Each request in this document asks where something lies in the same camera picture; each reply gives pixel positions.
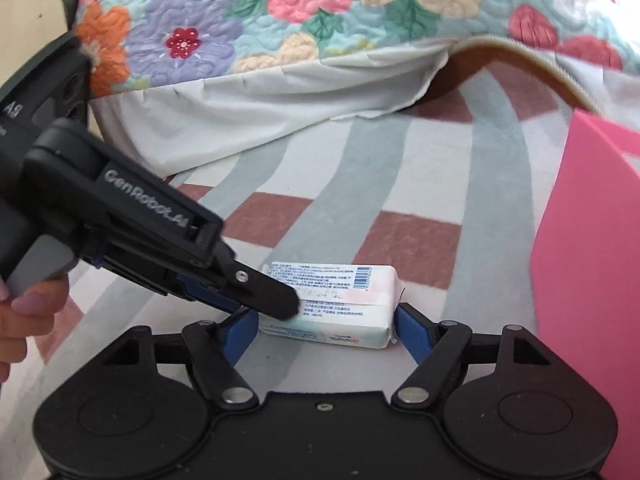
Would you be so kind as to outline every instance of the metal screw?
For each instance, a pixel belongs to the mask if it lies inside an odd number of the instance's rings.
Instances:
[[[244,404],[254,398],[254,393],[244,386],[235,386],[222,392],[222,400],[229,404]]]
[[[316,408],[319,412],[330,412],[334,406],[330,402],[319,402]]]
[[[429,393],[419,386],[408,386],[398,392],[398,399],[405,404],[420,404],[429,398]]]
[[[249,281],[249,275],[244,270],[238,270],[236,272],[236,280],[240,283],[246,283]]]

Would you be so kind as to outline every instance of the green leaf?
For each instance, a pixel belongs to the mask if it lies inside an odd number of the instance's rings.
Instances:
[[[398,35],[400,41],[421,40],[435,36],[439,14],[423,9],[415,0],[394,0],[385,6],[385,30]]]
[[[320,49],[324,49],[334,32],[344,32],[344,18],[340,14],[331,14],[320,9],[314,17],[306,20],[302,26],[316,38]]]
[[[262,16],[267,13],[267,0],[235,0],[227,9],[226,15],[234,18]]]

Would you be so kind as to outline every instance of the printed logo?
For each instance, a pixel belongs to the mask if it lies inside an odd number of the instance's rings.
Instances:
[[[22,105],[16,103],[15,101],[13,103],[9,103],[4,107],[4,113],[12,119],[15,119],[21,111]]]
[[[354,343],[354,344],[358,344],[360,342],[359,339],[354,339],[350,335],[331,335],[329,336],[329,339],[331,341],[342,341],[345,343]]]
[[[102,174],[102,178],[110,187],[117,189],[119,192],[135,200],[140,205],[146,206],[146,208],[155,212],[167,221],[181,228],[186,228],[189,225],[189,216],[179,212],[174,212],[174,209],[171,206],[161,203],[155,196],[151,196],[146,193],[143,187],[137,186],[130,182],[131,179],[126,179],[121,176],[117,170],[110,169],[105,171]]]

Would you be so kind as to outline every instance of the white package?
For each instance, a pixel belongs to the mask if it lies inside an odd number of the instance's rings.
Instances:
[[[260,314],[262,332],[363,348],[393,338],[401,295],[393,267],[274,262],[263,272],[296,289],[300,312],[286,321]]]

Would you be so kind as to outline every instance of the floral quilt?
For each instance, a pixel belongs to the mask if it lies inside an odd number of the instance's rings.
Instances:
[[[96,96],[495,34],[640,73],[640,0],[81,0]]]

